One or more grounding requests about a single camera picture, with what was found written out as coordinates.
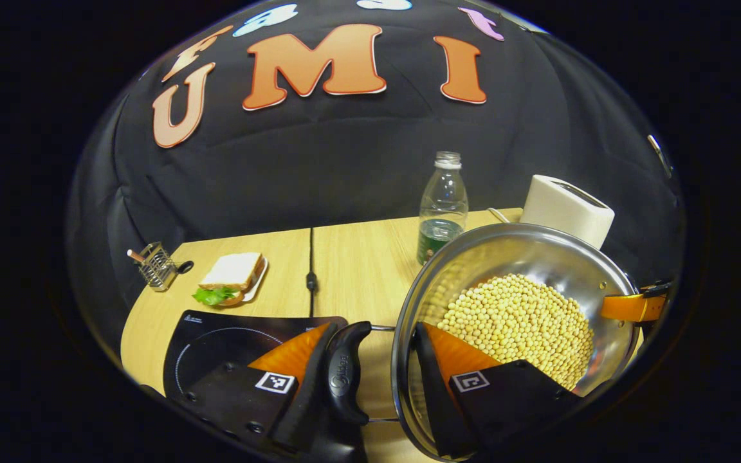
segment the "metal wire basket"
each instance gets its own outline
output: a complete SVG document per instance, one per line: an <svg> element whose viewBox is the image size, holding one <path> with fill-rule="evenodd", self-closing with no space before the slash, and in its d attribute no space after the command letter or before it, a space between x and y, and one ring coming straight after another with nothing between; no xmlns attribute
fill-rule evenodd
<svg viewBox="0 0 741 463"><path fill-rule="evenodd" d="M176 278L176 264L167 251L162 249L161 241L145 246L140 255L145 261L139 266L139 273L145 278L147 285L153 291L167 291Z"/></svg>

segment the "pot handle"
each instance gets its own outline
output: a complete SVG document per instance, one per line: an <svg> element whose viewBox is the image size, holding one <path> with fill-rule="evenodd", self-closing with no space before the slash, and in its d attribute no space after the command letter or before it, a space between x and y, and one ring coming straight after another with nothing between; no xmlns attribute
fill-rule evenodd
<svg viewBox="0 0 741 463"><path fill-rule="evenodd" d="M370 419L359 408L356 392L361 380L359 343L371 331L394 331L392 326L376 326L370 322L356 322L345 326L333 335L327 345L325 365L327 392L337 418L349 424L364 426L369 421L393 421L394 419Z"/></svg>

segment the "power cord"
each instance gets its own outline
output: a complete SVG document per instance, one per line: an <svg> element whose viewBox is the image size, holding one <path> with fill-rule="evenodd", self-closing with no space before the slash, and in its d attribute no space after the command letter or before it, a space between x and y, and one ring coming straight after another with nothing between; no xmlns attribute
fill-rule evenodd
<svg viewBox="0 0 741 463"><path fill-rule="evenodd" d="M311 311L308 316L313 318L314 316L314 294L318 290L318 284L316 281L316 273L314 273L314 228L311 227L311 263L309 263L309 271L306 276L306 286L311 291Z"/></svg>

